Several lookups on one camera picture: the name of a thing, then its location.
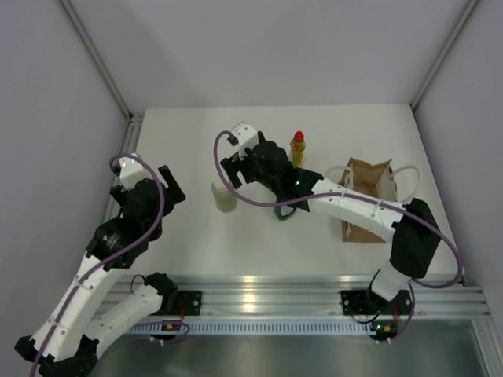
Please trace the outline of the pale green white-capped bottle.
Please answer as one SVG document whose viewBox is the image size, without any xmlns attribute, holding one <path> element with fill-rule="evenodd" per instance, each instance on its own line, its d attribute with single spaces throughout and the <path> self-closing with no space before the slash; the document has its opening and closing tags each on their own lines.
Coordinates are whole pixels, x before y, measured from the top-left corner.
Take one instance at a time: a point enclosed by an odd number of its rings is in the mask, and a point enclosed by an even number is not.
<svg viewBox="0 0 503 377">
<path fill-rule="evenodd" d="M 211 192 L 215 199 L 215 205 L 222 213 L 233 212 L 237 207 L 237 198 L 220 181 L 211 183 Z"/>
</svg>

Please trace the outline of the green bottle red label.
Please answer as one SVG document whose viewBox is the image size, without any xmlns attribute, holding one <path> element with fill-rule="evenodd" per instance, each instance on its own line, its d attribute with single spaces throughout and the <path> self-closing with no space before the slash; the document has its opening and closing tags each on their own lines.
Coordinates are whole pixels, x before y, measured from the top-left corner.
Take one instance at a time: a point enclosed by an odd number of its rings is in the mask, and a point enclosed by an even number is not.
<svg viewBox="0 0 503 377">
<path fill-rule="evenodd" d="M 287 221 L 296 213 L 296 209 L 290 206 L 281 206 L 274 208 L 274 215 L 279 221 Z"/>
</svg>

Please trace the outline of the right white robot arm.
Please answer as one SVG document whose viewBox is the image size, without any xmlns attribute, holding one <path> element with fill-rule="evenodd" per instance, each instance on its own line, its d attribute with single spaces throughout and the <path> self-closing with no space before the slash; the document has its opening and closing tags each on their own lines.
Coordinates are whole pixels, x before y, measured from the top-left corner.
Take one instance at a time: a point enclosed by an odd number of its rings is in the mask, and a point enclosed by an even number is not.
<svg viewBox="0 0 503 377">
<path fill-rule="evenodd" d="M 383 312 L 411 280 L 425 277 L 440 243 L 437 223 L 421 199 L 408 204 L 358 193 L 312 170 L 294 167 L 286 152 L 260 131 L 224 131 L 237 151 L 216 159 L 218 174 L 230 189 L 258 183 L 272 192 L 275 207 L 325 214 L 363 228 L 391 245 L 389 259 L 365 293 L 367 306 Z"/>
</svg>

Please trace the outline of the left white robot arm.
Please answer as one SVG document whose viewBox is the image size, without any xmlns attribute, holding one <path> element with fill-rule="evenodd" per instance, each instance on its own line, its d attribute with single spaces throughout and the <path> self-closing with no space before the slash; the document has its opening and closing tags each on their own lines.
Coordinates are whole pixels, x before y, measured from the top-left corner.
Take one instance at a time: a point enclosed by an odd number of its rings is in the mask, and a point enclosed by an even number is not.
<svg viewBox="0 0 503 377">
<path fill-rule="evenodd" d="M 132 294 L 108 312 L 96 312 L 114 284 L 162 234 L 162 218 L 185 194 L 167 167 L 159 173 L 132 159 L 116 169 L 120 183 L 110 194 L 117 216 L 100 225 L 70 287 L 48 320 L 33 335 L 19 338 L 15 350 L 32 362 L 31 374 L 88 376 L 98 359 L 140 320 L 172 312 L 178 286 L 164 273 L 148 275 Z"/>
</svg>

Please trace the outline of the yellow bottle red cap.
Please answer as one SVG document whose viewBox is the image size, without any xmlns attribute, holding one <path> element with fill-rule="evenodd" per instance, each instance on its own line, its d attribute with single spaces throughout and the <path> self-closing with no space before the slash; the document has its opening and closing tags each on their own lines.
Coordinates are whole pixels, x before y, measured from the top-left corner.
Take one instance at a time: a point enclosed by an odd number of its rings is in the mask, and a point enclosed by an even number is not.
<svg viewBox="0 0 503 377">
<path fill-rule="evenodd" d="M 303 153 L 306 149 L 304 133 L 300 130 L 296 131 L 290 141 L 290 160 L 292 165 L 297 168 L 303 167 Z"/>
</svg>

